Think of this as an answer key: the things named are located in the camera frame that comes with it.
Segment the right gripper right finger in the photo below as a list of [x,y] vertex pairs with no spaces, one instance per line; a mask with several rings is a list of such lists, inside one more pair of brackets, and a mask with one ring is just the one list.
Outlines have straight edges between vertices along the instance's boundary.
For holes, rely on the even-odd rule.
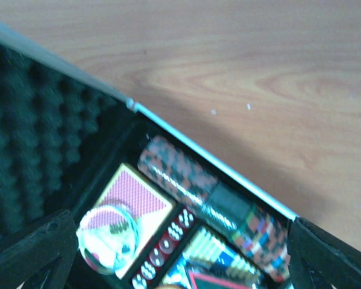
[[361,252],[305,218],[288,234],[294,288],[361,288]]

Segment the small dark chip stack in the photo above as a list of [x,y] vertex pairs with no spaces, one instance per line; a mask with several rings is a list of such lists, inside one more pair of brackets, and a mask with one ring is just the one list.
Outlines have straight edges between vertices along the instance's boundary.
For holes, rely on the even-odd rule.
[[245,222],[252,206],[252,202],[220,182],[198,207],[197,216],[229,237]]

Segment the aluminium poker case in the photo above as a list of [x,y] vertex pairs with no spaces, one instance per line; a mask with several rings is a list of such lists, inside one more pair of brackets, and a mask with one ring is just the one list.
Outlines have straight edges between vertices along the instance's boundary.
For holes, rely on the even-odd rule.
[[123,278],[95,271],[83,258],[78,242],[63,288],[134,288],[133,275],[183,207],[194,214],[194,224],[148,288],[185,288],[161,281],[201,226],[215,231],[264,279],[258,285],[246,285],[196,262],[189,262],[186,272],[207,273],[249,288],[294,288],[291,276],[283,282],[271,279],[230,236],[199,218],[198,207],[192,210],[180,203],[139,171],[139,157],[157,135],[217,177],[218,184],[226,184],[271,214],[289,234],[292,222],[300,217],[296,213],[144,106],[0,23],[0,240],[60,210],[72,213],[77,230],[116,170],[127,164],[173,200],[173,210]]

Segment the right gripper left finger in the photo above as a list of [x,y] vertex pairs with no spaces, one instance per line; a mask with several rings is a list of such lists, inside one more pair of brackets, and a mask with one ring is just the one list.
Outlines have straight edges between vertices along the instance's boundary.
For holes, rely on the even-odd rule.
[[38,219],[0,240],[0,288],[63,288],[77,250],[70,211]]

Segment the black red triangle button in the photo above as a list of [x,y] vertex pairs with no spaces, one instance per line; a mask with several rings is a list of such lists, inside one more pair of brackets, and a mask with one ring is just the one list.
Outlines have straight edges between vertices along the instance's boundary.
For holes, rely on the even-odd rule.
[[188,270],[187,276],[191,288],[194,289],[249,289],[248,286],[223,278],[215,277],[207,273]]

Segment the blue gold card deck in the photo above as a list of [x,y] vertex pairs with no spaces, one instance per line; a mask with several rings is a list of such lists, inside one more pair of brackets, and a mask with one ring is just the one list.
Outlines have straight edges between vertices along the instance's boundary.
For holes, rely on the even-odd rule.
[[234,278],[246,285],[260,284],[263,273],[237,253],[212,229],[201,226],[190,243],[180,254],[173,266],[164,275],[161,284],[175,284],[191,288],[187,278],[186,266],[196,262],[218,276]]

